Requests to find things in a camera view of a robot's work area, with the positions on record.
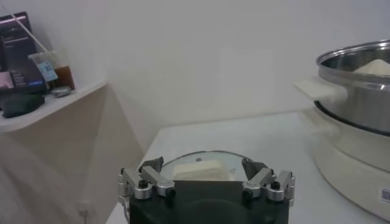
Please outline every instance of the white shelf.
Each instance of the white shelf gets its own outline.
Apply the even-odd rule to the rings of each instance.
[[[68,106],[69,104],[72,104],[75,101],[78,101],[79,99],[89,95],[90,93],[95,92],[106,84],[107,82],[105,80],[101,82],[96,82],[73,91],[71,95],[58,99],[56,99],[52,95],[48,95],[45,97],[45,103],[40,108],[29,114],[8,119],[4,118],[3,116],[0,116],[0,133],[15,131],[26,126],[32,125],[33,123],[43,119],[44,117],[47,117],[50,114]]]

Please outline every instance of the white pot handle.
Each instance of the white pot handle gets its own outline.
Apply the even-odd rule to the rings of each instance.
[[[336,102],[348,97],[348,92],[343,86],[330,83],[320,77],[299,81],[294,86],[313,101]]]

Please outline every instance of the stainless steel pot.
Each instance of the stainless steel pot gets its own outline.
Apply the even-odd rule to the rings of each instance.
[[[324,53],[317,58],[319,77],[335,85],[313,79],[296,86],[335,119],[390,136],[390,76],[353,72],[375,59],[390,63],[390,40]],[[322,92],[315,95],[316,88]]]

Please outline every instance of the white food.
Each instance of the white food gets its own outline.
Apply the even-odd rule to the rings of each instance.
[[[355,72],[390,76],[390,64],[381,59],[375,59],[374,61],[371,61],[370,63],[356,69]]]
[[[223,163],[209,160],[176,165],[174,180],[228,181],[232,178]]]

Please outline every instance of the white electric cooker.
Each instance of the white electric cooker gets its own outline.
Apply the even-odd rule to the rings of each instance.
[[[358,73],[380,61],[382,75]],[[315,102],[304,112],[323,143],[314,147],[324,178],[358,206],[390,221],[390,41],[327,52],[319,77],[295,86]]]

